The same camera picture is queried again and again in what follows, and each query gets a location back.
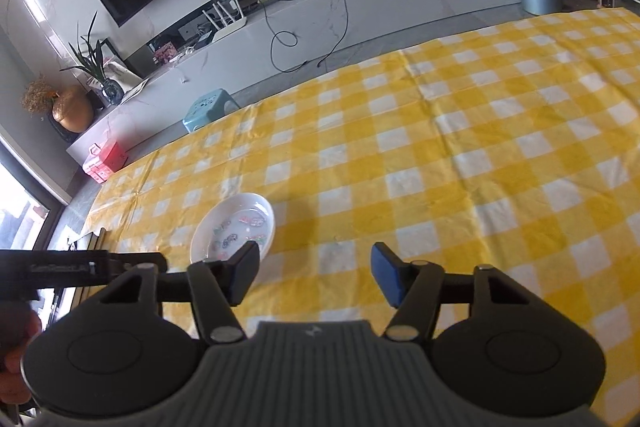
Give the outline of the small white patterned plate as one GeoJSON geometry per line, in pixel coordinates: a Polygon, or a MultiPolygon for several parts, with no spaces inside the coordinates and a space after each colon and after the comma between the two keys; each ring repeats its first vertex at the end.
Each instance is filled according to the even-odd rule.
{"type": "Polygon", "coordinates": [[[276,233],[276,218],[265,197],[235,194],[209,210],[196,227],[190,245],[190,261],[226,261],[246,242],[258,245],[264,260],[276,233]]]}

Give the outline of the pink storage box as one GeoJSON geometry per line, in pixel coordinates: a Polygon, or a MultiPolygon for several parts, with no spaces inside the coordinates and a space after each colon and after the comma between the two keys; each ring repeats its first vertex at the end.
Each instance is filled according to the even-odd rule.
{"type": "Polygon", "coordinates": [[[96,183],[102,184],[124,167],[127,155],[119,143],[108,140],[103,145],[94,144],[89,150],[82,170],[96,183]]]}

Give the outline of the golden round vase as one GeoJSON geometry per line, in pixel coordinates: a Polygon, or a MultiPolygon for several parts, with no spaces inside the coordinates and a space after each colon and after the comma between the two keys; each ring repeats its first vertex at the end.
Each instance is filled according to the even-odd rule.
{"type": "Polygon", "coordinates": [[[86,91],[79,86],[73,86],[60,92],[54,100],[52,116],[70,132],[85,132],[91,126],[94,117],[86,91]]]}

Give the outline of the yellow checkered tablecloth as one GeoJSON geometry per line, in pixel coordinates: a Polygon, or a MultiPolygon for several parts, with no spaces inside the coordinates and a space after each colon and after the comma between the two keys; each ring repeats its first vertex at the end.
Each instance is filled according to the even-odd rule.
{"type": "Polygon", "coordinates": [[[489,263],[597,338],[596,413],[639,410],[639,19],[585,10],[371,58],[247,106],[101,188],[86,229],[186,269],[218,202],[269,200],[277,231],[239,317],[366,319],[390,307],[383,242],[450,272],[489,263]]]}

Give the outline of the light blue plastic stool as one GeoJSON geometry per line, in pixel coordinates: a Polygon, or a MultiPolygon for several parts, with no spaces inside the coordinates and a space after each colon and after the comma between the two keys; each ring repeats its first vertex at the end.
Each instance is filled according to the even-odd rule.
{"type": "Polygon", "coordinates": [[[217,89],[198,98],[183,117],[182,124],[187,132],[193,133],[240,108],[226,90],[217,89]]]}

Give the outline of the green leafy plant in glass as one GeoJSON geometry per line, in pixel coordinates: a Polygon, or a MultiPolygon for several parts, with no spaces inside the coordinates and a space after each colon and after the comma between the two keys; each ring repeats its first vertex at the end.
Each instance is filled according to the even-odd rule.
{"type": "Polygon", "coordinates": [[[101,92],[104,98],[106,98],[106,101],[111,105],[117,106],[122,103],[125,92],[122,90],[122,86],[115,79],[106,75],[102,52],[103,43],[99,39],[93,39],[91,37],[97,15],[98,13],[93,14],[87,33],[85,35],[79,35],[77,37],[76,44],[68,44],[72,51],[73,58],[75,59],[75,64],[73,66],[63,68],[63,72],[72,69],[84,72],[99,83],[101,92]]]}

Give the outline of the white wifi router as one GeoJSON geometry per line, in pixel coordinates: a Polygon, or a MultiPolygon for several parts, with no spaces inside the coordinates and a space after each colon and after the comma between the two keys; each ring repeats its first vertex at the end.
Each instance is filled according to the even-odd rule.
{"type": "Polygon", "coordinates": [[[218,42],[242,29],[247,23],[239,0],[230,0],[227,4],[214,1],[212,8],[202,14],[214,28],[213,42],[218,42]]]}

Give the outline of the white tv cabinet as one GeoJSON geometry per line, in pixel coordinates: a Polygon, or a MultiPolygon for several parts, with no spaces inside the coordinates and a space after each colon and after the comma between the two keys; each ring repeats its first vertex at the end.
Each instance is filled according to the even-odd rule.
{"type": "Polygon", "coordinates": [[[200,96],[231,94],[330,52],[520,0],[280,0],[218,42],[161,68],[131,100],[110,108],[67,149],[82,164],[94,144],[129,150],[180,121],[200,96]]]}

